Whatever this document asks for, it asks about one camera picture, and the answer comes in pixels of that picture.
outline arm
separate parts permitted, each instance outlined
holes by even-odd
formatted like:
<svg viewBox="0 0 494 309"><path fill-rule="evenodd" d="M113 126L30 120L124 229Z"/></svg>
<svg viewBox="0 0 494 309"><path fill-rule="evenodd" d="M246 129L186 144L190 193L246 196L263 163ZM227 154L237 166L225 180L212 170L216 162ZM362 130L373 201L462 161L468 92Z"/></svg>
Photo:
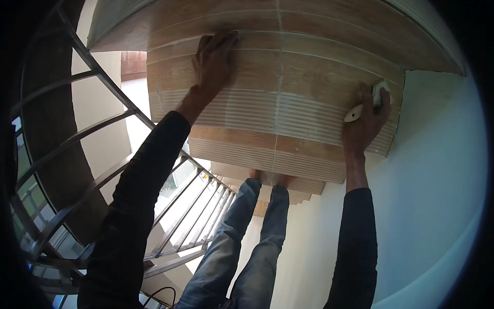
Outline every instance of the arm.
<svg viewBox="0 0 494 309"><path fill-rule="evenodd" d="M197 84L151 131L122 172L81 281L79 308L142 307L138 296L154 204L192 124L229 78L228 55L236 38L229 32L201 38L194 59Z"/></svg>
<svg viewBox="0 0 494 309"><path fill-rule="evenodd" d="M389 93L381 89L382 108L373 112L371 91L362 85L360 119L345 123L343 148L346 162L346 195L343 202L338 256L333 283L325 309L368 309L372 305L377 279L377 239L374 207L367 183L364 150L386 123L390 111Z"/></svg>

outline person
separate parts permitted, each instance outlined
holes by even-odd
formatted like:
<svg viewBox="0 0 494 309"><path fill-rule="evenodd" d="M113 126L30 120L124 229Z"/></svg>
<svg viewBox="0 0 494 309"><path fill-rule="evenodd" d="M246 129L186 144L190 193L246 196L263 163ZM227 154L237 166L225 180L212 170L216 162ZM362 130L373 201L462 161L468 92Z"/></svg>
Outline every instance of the person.
<svg viewBox="0 0 494 309"><path fill-rule="evenodd" d="M114 201L98 232L87 274L81 281L79 308L142 308L138 295L154 204L191 126L228 82L232 73L230 50L236 40L237 33L228 31L200 39L193 60L196 85L190 88L177 109L169 112L151 131L122 172L113 194ZM363 309L372 304L377 278L377 240L364 151L389 116L389 93L384 89L380 93L382 107L375 111L370 88L362 84L360 119L343 127L346 195L337 260L325 309ZM287 187L294 180L294 177L282 176L273 187L260 242L227 299L241 240L261 187L259 171L251 171L175 305L177 309L269 308L276 263L286 233Z"/></svg>

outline left hand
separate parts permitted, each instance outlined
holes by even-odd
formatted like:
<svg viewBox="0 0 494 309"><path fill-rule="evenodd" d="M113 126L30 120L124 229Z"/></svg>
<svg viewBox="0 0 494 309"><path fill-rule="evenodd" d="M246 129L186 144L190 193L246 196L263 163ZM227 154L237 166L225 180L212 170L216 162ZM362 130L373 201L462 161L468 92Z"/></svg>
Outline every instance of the left hand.
<svg viewBox="0 0 494 309"><path fill-rule="evenodd" d="M196 87L211 102L223 89L232 74L230 51L237 40L235 31L222 31L202 36L192 63L196 71Z"/></svg>

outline leg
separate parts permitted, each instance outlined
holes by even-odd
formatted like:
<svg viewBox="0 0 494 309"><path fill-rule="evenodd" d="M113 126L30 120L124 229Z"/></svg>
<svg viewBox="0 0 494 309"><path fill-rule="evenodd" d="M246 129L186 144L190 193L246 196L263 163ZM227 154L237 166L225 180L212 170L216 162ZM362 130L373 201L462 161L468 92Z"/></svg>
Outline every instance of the leg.
<svg viewBox="0 0 494 309"><path fill-rule="evenodd" d="M233 286L230 298L234 308L266 309L271 304L276 263L287 231L287 185L293 180L293 177L289 177L288 182L275 185L271 191L271 201L264 216L260 242L252 251L247 265Z"/></svg>
<svg viewBox="0 0 494 309"><path fill-rule="evenodd" d="M226 301L226 292L237 271L241 241L252 219L260 188L260 179L249 178L242 184L176 309L218 308Z"/></svg>

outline electrical cable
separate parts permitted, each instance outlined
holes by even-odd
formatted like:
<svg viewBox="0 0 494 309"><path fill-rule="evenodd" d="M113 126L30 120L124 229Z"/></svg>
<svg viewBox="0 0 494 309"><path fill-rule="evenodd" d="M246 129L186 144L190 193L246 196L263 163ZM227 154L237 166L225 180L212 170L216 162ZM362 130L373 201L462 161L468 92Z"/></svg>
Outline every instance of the electrical cable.
<svg viewBox="0 0 494 309"><path fill-rule="evenodd" d="M157 293L161 292L164 289L172 289L173 290L173 304L171 304L171 306L173 307L175 305L175 297L177 296L177 291L175 291L175 289L172 288L171 286L165 286L164 288L161 288L158 291L156 291L153 294L151 294L148 297L148 300L146 300L146 302L142 306L145 307L147 305L147 303L153 298L153 296L155 296Z"/></svg>

